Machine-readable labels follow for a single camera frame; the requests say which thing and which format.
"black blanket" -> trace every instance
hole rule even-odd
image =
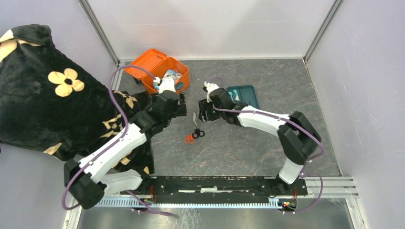
[[[130,118],[147,94],[114,91]],[[108,89],[56,49],[51,30],[25,25],[0,38],[0,143],[41,151],[66,161],[87,156],[124,127]],[[150,142],[116,166],[153,172]]]

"orange box lid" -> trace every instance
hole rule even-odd
[[[167,55],[157,51],[156,49],[149,49],[144,54],[139,56],[136,60],[134,60],[131,65],[136,65],[139,67],[144,68],[147,71],[152,71],[156,66],[158,66],[162,61],[167,58]],[[147,75],[142,70],[137,68],[126,68],[124,69],[128,74],[135,77],[137,80],[141,80],[143,77]]]

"white wall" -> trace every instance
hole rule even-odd
[[[120,59],[298,58],[333,0],[89,0]]]
[[[370,228],[405,218],[405,2],[345,1],[309,60],[343,170]]]
[[[49,25],[60,51],[108,82],[114,64],[77,1],[14,0],[0,9],[0,36],[19,25]],[[0,228],[61,228],[63,163],[43,153],[0,147]]]

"orange toolbox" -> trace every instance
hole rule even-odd
[[[187,87],[190,86],[189,68],[173,57],[167,57],[166,54],[156,49],[149,49],[134,60],[131,65],[142,67],[152,73],[152,75],[159,78],[163,78],[164,74],[169,69],[181,73],[181,77],[175,82],[177,93],[186,90]],[[142,81],[149,94],[158,92],[158,90],[153,86],[152,77],[144,71],[136,68],[126,68],[125,71],[138,81]]]

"metal corner post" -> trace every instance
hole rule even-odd
[[[69,206],[77,204],[76,199],[73,196],[69,198]],[[68,210],[62,225],[62,229],[77,229],[79,226],[80,215],[82,213],[82,206],[78,206],[73,210]]]
[[[314,53],[315,48],[318,46],[320,40],[322,39],[323,35],[325,34],[325,31],[329,27],[331,21],[335,17],[336,12],[340,8],[343,1],[344,0],[335,0],[333,2],[331,8],[329,9],[328,14],[325,17],[325,20],[323,20],[317,34],[315,35],[314,40],[312,41],[311,45],[309,46],[307,53],[305,53],[305,55],[304,55],[303,59],[305,62],[307,62],[311,58],[311,55]]]
[[[115,53],[113,47],[111,46],[110,42],[107,39],[106,34],[103,31],[103,28],[100,25],[100,22],[97,20],[96,15],[94,14],[93,10],[91,9],[90,3],[88,0],[78,0],[80,5],[82,6],[86,16],[88,17],[90,23],[92,24],[94,30],[96,31],[98,37],[100,38],[101,42],[103,43],[104,47],[106,48],[108,55],[111,57],[113,62],[116,66],[119,65],[119,58]]]

